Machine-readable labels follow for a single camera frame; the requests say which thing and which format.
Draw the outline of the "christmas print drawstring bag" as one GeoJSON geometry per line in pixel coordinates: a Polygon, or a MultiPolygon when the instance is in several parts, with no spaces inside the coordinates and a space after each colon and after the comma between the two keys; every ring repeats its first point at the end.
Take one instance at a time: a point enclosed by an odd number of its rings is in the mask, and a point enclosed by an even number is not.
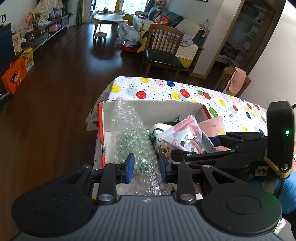
{"type": "Polygon", "coordinates": [[[171,163],[173,160],[171,159],[171,151],[172,147],[163,141],[159,136],[163,132],[170,129],[172,126],[176,125],[180,122],[180,117],[177,117],[173,121],[167,121],[165,123],[156,123],[149,131],[149,140],[154,147],[155,153],[157,156],[160,154],[164,154],[167,160],[171,163]]]}

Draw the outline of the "pink cartoon plastic pouch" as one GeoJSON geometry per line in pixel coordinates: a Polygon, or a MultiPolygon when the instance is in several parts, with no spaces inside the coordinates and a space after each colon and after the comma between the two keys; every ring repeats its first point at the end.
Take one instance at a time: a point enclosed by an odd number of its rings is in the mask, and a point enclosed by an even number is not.
{"type": "Polygon", "coordinates": [[[217,152],[210,139],[200,129],[193,114],[160,133],[159,138],[169,147],[169,152],[179,150],[198,155],[217,152]]]}

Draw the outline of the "clear bubble wrap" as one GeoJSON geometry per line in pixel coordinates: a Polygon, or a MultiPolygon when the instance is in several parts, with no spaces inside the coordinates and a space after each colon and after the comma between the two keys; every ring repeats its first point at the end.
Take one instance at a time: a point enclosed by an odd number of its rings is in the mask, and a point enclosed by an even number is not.
{"type": "Polygon", "coordinates": [[[158,158],[144,128],[140,115],[132,102],[118,97],[111,115],[112,161],[123,162],[134,154],[134,170],[130,184],[119,184],[119,195],[169,195],[170,184],[162,182],[158,158]]]}

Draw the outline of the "balloon print tablecloth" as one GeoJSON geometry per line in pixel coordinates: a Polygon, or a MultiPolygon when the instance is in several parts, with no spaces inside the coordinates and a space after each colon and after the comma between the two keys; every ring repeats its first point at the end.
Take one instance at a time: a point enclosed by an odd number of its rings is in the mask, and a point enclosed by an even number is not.
{"type": "Polygon", "coordinates": [[[266,111],[261,106],[215,90],[145,77],[119,76],[97,102],[116,100],[168,100],[200,103],[210,117],[222,116],[226,132],[259,132],[267,135],[266,111]]]}

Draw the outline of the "pink mesh bath sponge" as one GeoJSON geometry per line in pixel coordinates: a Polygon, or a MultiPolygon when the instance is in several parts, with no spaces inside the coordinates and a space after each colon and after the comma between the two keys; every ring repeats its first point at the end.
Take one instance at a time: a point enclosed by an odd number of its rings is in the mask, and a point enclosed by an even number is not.
{"type": "Polygon", "coordinates": [[[198,123],[200,129],[208,136],[215,137],[226,135],[224,130],[223,118],[221,116],[210,118],[198,123]]]}

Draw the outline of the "red cardboard box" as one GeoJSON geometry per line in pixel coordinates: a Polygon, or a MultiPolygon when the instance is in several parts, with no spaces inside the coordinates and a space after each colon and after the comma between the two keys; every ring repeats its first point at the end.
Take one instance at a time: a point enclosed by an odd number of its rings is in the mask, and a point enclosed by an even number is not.
{"type": "MultiPolygon", "coordinates": [[[[138,116],[149,130],[156,123],[185,119],[194,114],[198,123],[211,118],[208,108],[201,103],[168,100],[129,100],[138,116]]],[[[101,169],[102,164],[111,161],[111,116],[115,101],[105,101],[97,105],[98,136],[95,146],[94,168],[101,169]]]]}

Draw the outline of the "pink towel on chair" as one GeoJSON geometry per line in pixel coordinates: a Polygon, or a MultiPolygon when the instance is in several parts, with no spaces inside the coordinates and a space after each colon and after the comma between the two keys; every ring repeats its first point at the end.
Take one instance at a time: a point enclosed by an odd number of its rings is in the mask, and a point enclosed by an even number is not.
{"type": "Polygon", "coordinates": [[[236,96],[243,87],[246,77],[247,74],[244,70],[235,67],[234,73],[224,88],[223,93],[236,96]]]}

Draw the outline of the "wooden chair with towel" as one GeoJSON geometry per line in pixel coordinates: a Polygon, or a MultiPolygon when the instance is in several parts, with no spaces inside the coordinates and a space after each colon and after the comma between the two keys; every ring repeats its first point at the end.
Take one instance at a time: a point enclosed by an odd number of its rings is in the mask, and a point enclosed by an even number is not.
{"type": "Polygon", "coordinates": [[[215,90],[240,97],[250,83],[251,79],[244,70],[237,67],[226,67],[218,79],[215,90]]]}

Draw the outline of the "sofa with blankets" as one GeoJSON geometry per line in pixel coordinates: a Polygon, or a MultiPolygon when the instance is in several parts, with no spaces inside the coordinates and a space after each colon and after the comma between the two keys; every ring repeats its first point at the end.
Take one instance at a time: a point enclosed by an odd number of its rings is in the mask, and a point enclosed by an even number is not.
{"type": "Polygon", "coordinates": [[[153,6],[148,13],[137,11],[133,16],[132,26],[138,31],[140,36],[140,47],[137,52],[144,51],[149,27],[152,24],[160,23],[157,19],[168,20],[169,27],[184,33],[176,56],[183,64],[185,71],[192,72],[203,50],[202,41],[205,40],[206,30],[200,25],[167,9],[158,9],[153,6]]]}

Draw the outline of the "dark wooden chair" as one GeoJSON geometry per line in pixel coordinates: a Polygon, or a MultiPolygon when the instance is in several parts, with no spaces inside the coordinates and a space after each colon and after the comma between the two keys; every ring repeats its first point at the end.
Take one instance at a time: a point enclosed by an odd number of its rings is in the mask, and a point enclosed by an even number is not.
{"type": "Polygon", "coordinates": [[[175,70],[174,79],[177,79],[181,69],[184,68],[176,56],[183,37],[184,33],[176,28],[161,24],[150,25],[142,60],[145,77],[148,77],[151,66],[157,66],[175,70]]]}

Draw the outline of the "small wooden stool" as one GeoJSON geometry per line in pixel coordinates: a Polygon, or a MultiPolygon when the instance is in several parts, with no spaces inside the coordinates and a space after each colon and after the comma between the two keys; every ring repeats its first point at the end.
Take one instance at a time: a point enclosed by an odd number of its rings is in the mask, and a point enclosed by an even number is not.
{"type": "Polygon", "coordinates": [[[93,35],[93,40],[99,41],[100,43],[105,44],[106,43],[106,36],[107,36],[107,33],[105,33],[105,32],[96,32],[93,35]]]}

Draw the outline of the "orange gift bag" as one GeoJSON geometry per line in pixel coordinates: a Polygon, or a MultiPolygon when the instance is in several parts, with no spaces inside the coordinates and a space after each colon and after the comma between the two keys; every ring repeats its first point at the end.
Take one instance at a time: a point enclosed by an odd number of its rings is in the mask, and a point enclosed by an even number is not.
{"type": "Polygon", "coordinates": [[[24,57],[19,57],[10,65],[10,68],[1,79],[6,91],[14,94],[26,76],[27,70],[24,57]]]}

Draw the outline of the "round white coffee table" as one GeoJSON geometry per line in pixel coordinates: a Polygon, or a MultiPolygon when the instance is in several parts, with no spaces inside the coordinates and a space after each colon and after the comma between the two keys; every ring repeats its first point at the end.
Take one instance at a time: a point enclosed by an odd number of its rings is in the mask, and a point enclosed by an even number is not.
{"type": "Polygon", "coordinates": [[[123,17],[125,14],[120,14],[120,13],[112,13],[112,14],[96,14],[93,16],[93,24],[95,25],[94,29],[94,36],[95,33],[97,32],[97,29],[101,28],[102,24],[105,23],[120,23],[123,22],[124,19],[123,17]]]}

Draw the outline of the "tv cabinet with clutter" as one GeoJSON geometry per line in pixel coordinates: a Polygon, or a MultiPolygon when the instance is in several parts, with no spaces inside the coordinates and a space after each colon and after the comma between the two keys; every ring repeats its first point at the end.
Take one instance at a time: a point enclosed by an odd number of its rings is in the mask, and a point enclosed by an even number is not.
{"type": "Polygon", "coordinates": [[[20,56],[28,48],[32,48],[33,51],[40,48],[49,39],[69,26],[69,18],[68,15],[62,15],[59,18],[52,19],[47,25],[39,27],[38,30],[27,32],[25,34],[26,42],[22,43],[22,49],[16,53],[16,56],[20,56]]]}

